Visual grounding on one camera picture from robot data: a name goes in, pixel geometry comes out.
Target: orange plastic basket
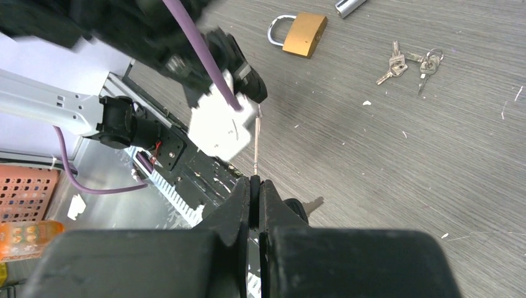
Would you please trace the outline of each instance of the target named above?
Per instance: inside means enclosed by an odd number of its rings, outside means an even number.
[[[58,177],[55,169],[0,165],[0,221],[43,220]]]

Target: orange container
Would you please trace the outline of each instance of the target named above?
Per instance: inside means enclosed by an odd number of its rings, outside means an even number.
[[[64,226],[54,220],[0,223],[0,262],[38,258],[62,232]]]
[[[0,165],[0,221],[43,220],[58,177],[54,169]]]

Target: wooden floor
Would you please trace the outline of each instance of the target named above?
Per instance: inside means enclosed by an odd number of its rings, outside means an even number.
[[[329,17],[310,60],[266,39],[300,11]],[[526,292],[525,16],[520,0],[369,0],[346,20],[332,1],[229,0],[205,24],[232,33],[267,84],[260,169],[283,197],[323,196],[315,226],[428,232],[465,297],[489,298]],[[393,40],[444,51],[422,97],[417,65],[375,85]],[[177,83],[141,65],[130,76],[189,121]],[[249,173],[252,154],[234,164]]]

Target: brass padlock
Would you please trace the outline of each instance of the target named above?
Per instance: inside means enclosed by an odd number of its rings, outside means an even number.
[[[293,19],[294,21],[285,41],[278,42],[272,38],[272,29],[279,20],[283,19]],[[300,12],[297,16],[284,14],[272,21],[267,31],[267,38],[271,44],[282,47],[283,51],[287,53],[311,58],[327,27],[327,21],[326,16],[307,12]]]

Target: white wall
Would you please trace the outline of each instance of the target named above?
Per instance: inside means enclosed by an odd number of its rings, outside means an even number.
[[[108,73],[123,76],[130,62],[130,57],[100,41],[83,40],[70,51],[37,38],[15,41],[0,33],[1,69],[67,91],[98,95]],[[8,113],[0,111],[0,151],[60,155],[51,125]],[[63,131],[71,157],[79,138]]]

